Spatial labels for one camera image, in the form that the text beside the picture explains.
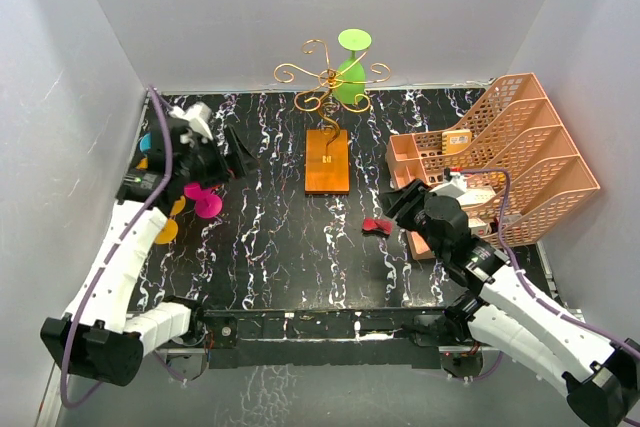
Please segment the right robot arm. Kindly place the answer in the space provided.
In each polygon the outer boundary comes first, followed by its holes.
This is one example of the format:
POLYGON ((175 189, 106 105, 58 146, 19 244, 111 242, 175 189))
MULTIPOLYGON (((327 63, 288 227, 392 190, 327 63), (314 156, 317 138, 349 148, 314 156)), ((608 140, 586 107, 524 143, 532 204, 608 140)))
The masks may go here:
POLYGON ((492 346, 564 395, 589 426, 618 426, 639 401, 639 345, 579 320, 529 282, 514 256, 472 233, 458 200, 419 179, 380 196, 385 216, 417 233, 466 292, 447 335, 492 346))

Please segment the blue wine glass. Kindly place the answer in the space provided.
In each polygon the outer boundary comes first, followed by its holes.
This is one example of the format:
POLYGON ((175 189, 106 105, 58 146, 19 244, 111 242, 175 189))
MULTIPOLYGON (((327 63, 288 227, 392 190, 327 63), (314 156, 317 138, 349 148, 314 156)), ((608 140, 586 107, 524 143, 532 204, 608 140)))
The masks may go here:
POLYGON ((151 149, 151 134, 146 133, 138 142, 138 149, 141 153, 146 153, 151 149))

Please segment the pink wine glass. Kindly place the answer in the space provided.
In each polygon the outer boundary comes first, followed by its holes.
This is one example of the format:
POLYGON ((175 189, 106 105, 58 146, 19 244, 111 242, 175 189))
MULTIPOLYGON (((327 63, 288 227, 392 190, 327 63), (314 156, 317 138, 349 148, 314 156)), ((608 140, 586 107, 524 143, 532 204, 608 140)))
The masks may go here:
POLYGON ((217 195, 215 187, 202 187, 199 183, 187 184, 183 189, 184 196, 195 202, 195 213, 202 219, 216 217, 222 210, 222 199, 217 195))

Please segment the yellow-base amber wine glass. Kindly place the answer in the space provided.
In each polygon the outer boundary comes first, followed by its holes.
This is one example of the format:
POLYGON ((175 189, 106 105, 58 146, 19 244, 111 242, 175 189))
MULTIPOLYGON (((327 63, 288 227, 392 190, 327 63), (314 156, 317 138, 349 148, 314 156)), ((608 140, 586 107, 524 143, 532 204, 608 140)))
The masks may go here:
MULTIPOLYGON (((141 158, 137 165, 136 168, 138 170, 143 170, 146 171, 148 168, 148 160, 146 158, 141 158)), ((170 215, 171 216, 175 216, 177 214, 179 214, 180 212, 182 212, 184 210, 186 206, 186 198, 184 195, 181 195, 180 197, 176 198, 175 201, 173 202, 172 205, 172 209, 170 211, 170 215)))

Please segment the green wine glass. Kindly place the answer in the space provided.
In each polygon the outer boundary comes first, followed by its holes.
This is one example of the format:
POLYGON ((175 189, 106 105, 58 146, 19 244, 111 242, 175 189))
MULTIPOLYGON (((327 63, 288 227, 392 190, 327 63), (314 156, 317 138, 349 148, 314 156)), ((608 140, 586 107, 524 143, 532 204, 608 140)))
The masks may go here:
POLYGON ((346 105, 356 105, 360 95, 365 92, 366 73, 360 58, 371 46, 371 35, 357 28, 342 31, 338 36, 341 47, 350 52, 350 56, 338 67, 336 79, 338 85, 335 97, 346 105))

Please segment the yellow-base orange wine glass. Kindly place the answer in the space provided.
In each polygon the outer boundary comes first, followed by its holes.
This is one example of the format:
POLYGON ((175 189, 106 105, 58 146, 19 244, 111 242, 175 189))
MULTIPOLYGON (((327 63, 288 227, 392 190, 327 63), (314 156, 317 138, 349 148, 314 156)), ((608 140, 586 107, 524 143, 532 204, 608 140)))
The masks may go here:
POLYGON ((178 234, 178 224, 173 218, 169 218, 163 227, 163 229, 158 233, 158 235, 154 239, 154 243, 158 245, 166 245, 175 240, 178 234))

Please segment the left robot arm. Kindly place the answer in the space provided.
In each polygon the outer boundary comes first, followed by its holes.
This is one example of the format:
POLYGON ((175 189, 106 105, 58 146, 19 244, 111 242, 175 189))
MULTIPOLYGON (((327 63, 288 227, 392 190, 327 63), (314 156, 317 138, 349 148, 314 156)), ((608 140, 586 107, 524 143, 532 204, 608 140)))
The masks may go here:
POLYGON ((148 148, 134 157, 113 205, 110 225, 86 280, 58 318, 48 317, 40 338, 56 365, 68 373, 117 386, 128 385, 143 358, 177 338, 200 343, 207 323, 194 300, 170 296, 134 318, 127 311, 139 274, 154 244, 168 235, 171 211, 188 186, 203 189, 241 179, 257 161, 227 126, 221 148, 172 121, 169 132, 150 129, 148 148))

